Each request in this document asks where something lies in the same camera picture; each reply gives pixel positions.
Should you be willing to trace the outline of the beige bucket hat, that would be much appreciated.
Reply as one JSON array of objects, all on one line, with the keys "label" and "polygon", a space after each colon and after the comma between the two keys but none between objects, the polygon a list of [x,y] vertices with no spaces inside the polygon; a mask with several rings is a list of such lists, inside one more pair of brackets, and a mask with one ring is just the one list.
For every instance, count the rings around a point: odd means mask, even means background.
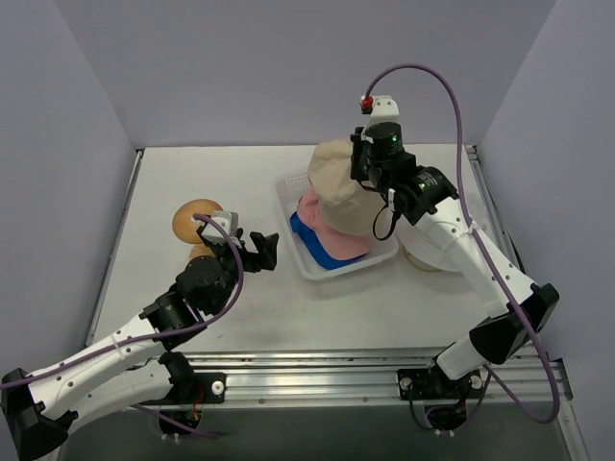
[{"label": "beige bucket hat", "polygon": [[307,175],[326,224],[336,231],[360,236],[372,232],[383,201],[379,194],[364,190],[351,178],[352,147],[348,139],[318,144]]}]

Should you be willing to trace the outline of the pink baseball cap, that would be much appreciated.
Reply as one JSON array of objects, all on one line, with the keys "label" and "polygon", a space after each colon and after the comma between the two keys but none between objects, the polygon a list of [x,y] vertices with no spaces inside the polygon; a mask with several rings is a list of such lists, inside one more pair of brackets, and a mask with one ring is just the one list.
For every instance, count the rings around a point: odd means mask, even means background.
[{"label": "pink baseball cap", "polygon": [[340,232],[324,221],[316,193],[311,186],[299,200],[296,213],[304,224],[314,230],[324,249],[335,259],[351,259],[367,255],[372,250],[368,237]]}]

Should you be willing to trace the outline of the white bucket hat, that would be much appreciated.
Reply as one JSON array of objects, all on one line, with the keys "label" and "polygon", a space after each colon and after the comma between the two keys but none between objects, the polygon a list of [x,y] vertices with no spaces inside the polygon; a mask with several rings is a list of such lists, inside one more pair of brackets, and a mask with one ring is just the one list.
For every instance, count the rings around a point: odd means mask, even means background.
[{"label": "white bucket hat", "polygon": [[[478,193],[470,192],[466,196],[470,215],[489,237],[494,232],[488,217],[487,207]],[[395,234],[403,246],[406,255],[420,268],[428,272],[457,272],[455,265],[428,238],[412,227],[405,218],[401,218],[395,229]]]}]

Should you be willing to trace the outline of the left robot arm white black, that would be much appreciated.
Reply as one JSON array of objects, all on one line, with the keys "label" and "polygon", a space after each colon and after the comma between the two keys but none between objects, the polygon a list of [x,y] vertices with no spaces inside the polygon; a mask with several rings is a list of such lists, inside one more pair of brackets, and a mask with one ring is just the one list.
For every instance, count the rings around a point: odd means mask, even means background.
[{"label": "left robot arm white black", "polygon": [[187,263],[174,283],[128,323],[46,368],[2,377],[1,408],[17,456],[38,460],[77,429],[148,400],[187,400],[194,373],[177,348],[236,303],[248,273],[272,271],[279,237],[251,232],[255,250],[225,238]]}]

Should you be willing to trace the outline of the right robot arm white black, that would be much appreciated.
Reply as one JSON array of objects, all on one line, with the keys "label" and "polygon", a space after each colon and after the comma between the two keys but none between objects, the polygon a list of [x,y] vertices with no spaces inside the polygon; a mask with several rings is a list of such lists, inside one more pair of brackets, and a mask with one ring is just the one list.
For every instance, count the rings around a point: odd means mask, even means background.
[{"label": "right robot arm white black", "polygon": [[405,150],[399,124],[357,127],[350,139],[352,179],[379,193],[395,220],[405,218],[441,250],[483,304],[485,320],[436,356],[426,374],[435,395],[449,396],[462,377],[484,364],[505,363],[529,341],[515,304],[532,328],[540,330],[559,295],[551,284],[538,285],[523,274],[480,227],[466,222],[455,186]]}]

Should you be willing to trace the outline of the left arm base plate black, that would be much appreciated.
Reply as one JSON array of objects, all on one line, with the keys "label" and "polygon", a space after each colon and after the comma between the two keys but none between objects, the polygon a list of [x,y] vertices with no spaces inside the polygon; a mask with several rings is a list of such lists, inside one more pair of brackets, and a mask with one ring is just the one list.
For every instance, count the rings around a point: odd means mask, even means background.
[{"label": "left arm base plate black", "polygon": [[161,405],[219,404],[225,401],[226,375],[197,373],[173,378],[170,391],[159,400]]}]

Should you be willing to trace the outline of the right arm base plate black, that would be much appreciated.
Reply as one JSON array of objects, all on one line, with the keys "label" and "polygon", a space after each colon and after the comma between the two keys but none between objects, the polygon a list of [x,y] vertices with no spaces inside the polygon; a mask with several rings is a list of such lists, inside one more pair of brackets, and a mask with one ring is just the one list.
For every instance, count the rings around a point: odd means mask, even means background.
[{"label": "right arm base plate black", "polygon": [[399,369],[396,372],[401,400],[477,399],[483,390],[478,370],[457,380],[450,380],[437,367]]}]

